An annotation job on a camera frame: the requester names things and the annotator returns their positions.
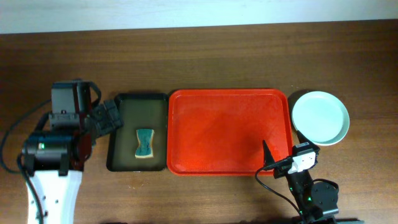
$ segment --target white plate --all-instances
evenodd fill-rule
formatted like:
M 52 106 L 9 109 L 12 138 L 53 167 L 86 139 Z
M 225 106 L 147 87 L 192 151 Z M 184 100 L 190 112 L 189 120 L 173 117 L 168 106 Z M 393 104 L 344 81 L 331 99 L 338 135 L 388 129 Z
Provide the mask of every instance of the white plate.
M 319 146 L 341 141 L 349 128 L 349 115 L 335 96 L 313 91 L 301 96 L 292 111 L 294 128 Z

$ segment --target white wall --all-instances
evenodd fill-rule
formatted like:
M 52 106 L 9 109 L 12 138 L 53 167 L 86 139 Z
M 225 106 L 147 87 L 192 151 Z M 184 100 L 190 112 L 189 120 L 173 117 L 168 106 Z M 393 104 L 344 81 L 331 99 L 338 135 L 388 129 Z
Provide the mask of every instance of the white wall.
M 398 0 L 0 0 L 0 33 L 398 18 Z

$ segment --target sponge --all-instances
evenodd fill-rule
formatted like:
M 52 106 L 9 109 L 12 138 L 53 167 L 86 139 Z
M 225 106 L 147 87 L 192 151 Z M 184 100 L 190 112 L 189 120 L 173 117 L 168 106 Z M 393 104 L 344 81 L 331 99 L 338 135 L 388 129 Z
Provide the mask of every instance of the sponge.
M 152 129 L 138 129 L 138 148 L 136 150 L 137 159 L 147 159 L 154 157 L 154 150 L 152 148 L 152 140 L 154 139 L 155 131 Z

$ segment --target wooden table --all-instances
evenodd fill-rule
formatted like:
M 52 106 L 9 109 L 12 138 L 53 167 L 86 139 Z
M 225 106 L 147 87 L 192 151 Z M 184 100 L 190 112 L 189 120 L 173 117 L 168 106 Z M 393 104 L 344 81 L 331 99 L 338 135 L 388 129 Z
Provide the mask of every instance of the wooden table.
M 0 35 L 0 128 L 50 98 L 57 80 L 93 80 L 118 93 L 182 88 L 278 88 L 287 96 L 314 89 L 337 96 L 351 127 L 321 147 L 314 178 L 340 185 L 338 218 L 398 220 L 398 22 L 362 21 L 187 29 Z M 46 107 L 10 136 L 15 158 Z M 75 223 L 237 223 L 296 216 L 253 177 L 178 177 L 110 172 L 109 137 L 86 163 Z M 285 179 L 262 178 L 289 194 Z M 19 175 L 0 171 L 0 222 L 25 223 L 27 191 Z

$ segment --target black tray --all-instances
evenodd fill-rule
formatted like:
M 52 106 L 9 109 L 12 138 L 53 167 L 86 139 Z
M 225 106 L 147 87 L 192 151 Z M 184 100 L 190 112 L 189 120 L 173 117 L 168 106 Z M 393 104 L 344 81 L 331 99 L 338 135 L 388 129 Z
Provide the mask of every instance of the black tray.
M 166 167 L 168 100 L 164 93 L 123 93 L 115 97 L 124 126 L 110 136 L 106 160 L 108 170 L 160 171 Z M 135 158 L 138 146 L 136 130 L 141 128 L 155 131 L 153 158 Z

